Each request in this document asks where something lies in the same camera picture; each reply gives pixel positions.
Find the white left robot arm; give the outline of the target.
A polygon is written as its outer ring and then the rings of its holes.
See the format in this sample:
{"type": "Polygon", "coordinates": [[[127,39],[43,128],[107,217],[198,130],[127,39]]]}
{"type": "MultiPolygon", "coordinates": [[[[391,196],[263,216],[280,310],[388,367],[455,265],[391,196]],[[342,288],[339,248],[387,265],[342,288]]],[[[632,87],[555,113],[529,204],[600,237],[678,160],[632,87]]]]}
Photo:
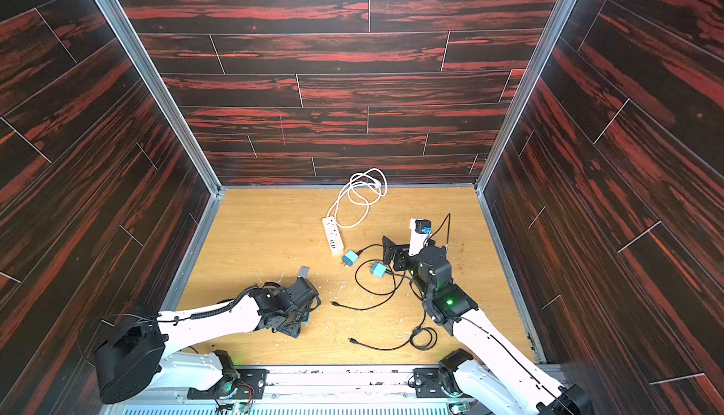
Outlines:
{"type": "Polygon", "coordinates": [[[260,330],[296,339],[320,303],[309,280],[297,277],[288,288],[254,284],[233,299],[198,309],[156,311],[145,305],[121,314],[94,350],[100,401],[118,404],[148,389],[231,394],[238,372],[230,356],[221,350],[190,354],[188,348],[260,330]]]}

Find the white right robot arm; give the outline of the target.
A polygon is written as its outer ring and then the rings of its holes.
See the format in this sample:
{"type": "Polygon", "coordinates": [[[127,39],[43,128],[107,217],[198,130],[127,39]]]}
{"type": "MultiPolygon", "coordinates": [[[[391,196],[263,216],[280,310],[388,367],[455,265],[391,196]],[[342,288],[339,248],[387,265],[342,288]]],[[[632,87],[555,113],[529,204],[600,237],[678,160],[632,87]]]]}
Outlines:
{"type": "Polygon", "coordinates": [[[447,250],[415,234],[399,245],[382,239],[383,262],[410,273],[431,320],[464,345],[439,362],[437,384],[494,414],[592,414],[579,386],[565,386],[528,360],[452,278],[447,250]]]}

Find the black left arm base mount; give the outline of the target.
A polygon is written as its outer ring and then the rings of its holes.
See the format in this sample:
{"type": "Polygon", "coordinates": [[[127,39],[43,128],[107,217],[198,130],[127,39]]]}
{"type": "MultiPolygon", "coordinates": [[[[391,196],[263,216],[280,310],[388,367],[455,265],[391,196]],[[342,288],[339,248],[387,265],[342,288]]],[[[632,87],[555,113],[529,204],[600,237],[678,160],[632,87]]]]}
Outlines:
{"type": "Polygon", "coordinates": [[[242,400],[256,401],[263,397],[268,370],[264,368],[239,368],[226,351],[216,350],[211,356],[218,358],[221,376],[210,387],[190,388],[190,400],[242,400]]]}

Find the teal charger with cable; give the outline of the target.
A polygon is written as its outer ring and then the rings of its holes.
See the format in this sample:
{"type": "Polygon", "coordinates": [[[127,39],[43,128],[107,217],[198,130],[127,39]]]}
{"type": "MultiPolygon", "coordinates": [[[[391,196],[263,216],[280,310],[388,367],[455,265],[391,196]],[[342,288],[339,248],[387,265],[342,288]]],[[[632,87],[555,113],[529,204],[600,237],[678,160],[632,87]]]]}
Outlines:
{"type": "Polygon", "coordinates": [[[374,277],[382,279],[388,271],[388,267],[385,264],[382,264],[382,262],[373,262],[373,265],[371,266],[371,274],[374,277]]]}

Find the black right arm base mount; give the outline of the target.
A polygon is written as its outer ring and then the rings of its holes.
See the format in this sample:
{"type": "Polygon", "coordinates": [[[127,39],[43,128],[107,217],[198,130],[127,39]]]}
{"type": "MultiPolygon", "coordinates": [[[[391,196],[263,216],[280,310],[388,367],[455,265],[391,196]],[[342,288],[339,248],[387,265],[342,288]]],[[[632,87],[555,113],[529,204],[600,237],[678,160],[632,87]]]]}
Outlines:
{"type": "Polygon", "coordinates": [[[459,388],[454,372],[469,360],[473,360],[472,354],[457,349],[440,360],[436,367],[415,368],[407,385],[415,390],[418,398],[467,397],[459,388]]]}

